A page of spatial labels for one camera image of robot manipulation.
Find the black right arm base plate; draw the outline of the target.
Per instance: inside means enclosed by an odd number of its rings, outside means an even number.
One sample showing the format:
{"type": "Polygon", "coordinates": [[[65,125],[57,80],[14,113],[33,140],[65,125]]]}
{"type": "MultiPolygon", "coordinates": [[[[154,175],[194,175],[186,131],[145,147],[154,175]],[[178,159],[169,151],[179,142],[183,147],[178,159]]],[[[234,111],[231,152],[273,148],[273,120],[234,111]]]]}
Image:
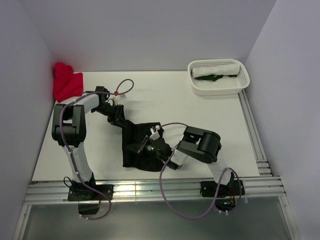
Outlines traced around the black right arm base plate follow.
{"type": "MultiPolygon", "coordinates": [[[[218,184],[213,180],[200,182],[200,194],[202,197],[213,198],[216,194],[218,184]]],[[[242,180],[231,180],[227,185],[220,184],[217,197],[225,198],[231,195],[244,196],[246,194],[242,180]]]]}

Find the black t shirt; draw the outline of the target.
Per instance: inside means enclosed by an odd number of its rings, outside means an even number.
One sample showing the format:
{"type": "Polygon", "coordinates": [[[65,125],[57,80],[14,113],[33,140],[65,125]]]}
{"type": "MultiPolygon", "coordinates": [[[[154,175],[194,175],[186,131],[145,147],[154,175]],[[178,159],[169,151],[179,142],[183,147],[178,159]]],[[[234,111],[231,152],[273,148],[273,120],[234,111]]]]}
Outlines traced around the black t shirt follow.
{"type": "MultiPolygon", "coordinates": [[[[127,120],[125,125],[113,125],[116,127],[120,127],[122,129],[121,137],[122,137],[122,156],[123,156],[123,164],[124,168],[136,168],[138,169],[138,156],[137,149],[140,141],[145,135],[150,136],[151,127],[155,127],[156,125],[160,125],[159,122],[148,122],[148,123],[139,123],[134,124],[133,122],[127,120]]],[[[163,138],[164,130],[160,128],[158,131],[160,138],[163,138]]],[[[160,172],[161,170],[142,170],[147,172],[160,172]]]]}

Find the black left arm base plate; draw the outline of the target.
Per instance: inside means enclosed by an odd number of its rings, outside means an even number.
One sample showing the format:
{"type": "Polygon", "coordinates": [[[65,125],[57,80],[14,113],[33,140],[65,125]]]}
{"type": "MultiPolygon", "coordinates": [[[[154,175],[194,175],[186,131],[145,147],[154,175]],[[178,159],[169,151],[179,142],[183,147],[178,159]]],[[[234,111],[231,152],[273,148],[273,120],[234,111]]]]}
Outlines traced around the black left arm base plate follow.
{"type": "Polygon", "coordinates": [[[113,184],[96,184],[95,180],[85,183],[95,189],[95,191],[87,188],[80,182],[72,180],[67,197],[69,202],[112,200],[114,193],[113,184]]]}

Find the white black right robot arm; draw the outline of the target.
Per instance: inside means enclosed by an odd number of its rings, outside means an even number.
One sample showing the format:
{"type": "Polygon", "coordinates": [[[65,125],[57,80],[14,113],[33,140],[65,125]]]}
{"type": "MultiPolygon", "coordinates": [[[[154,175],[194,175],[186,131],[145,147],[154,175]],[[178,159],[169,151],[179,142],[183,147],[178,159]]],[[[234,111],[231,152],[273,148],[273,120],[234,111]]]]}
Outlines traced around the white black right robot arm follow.
{"type": "Polygon", "coordinates": [[[149,133],[136,141],[133,152],[143,158],[161,163],[162,168],[180,169],[187,159],[207,164],[214,176],[217,191],[229,194],[234,188],[235,173],[227,167],[222,154],[221,137],[213,131],[186,126],[182,138],[171,147],[163,138],[163,125],[150,128],[149,133]]]}

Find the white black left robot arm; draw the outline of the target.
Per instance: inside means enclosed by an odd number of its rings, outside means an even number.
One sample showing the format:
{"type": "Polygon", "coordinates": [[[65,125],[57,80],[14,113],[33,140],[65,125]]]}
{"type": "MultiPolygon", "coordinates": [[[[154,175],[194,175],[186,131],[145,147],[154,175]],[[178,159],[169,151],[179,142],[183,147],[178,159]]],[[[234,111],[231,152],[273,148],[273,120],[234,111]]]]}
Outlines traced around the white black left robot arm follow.
{"type": "Polygon", "coordinates": [[[92,200],[100,194],[85,153],[86,114],[97,112],[106,116],[111,125],[127,127],[124,106],[116,102],[116,93],[112,95],[109,103],[110,92],[98,86],[95,91],[87,91],[71,103],[56,104],[53,109],[51,136],[65,151],[71,167],[69,193],[81,200],[92,200]]]}

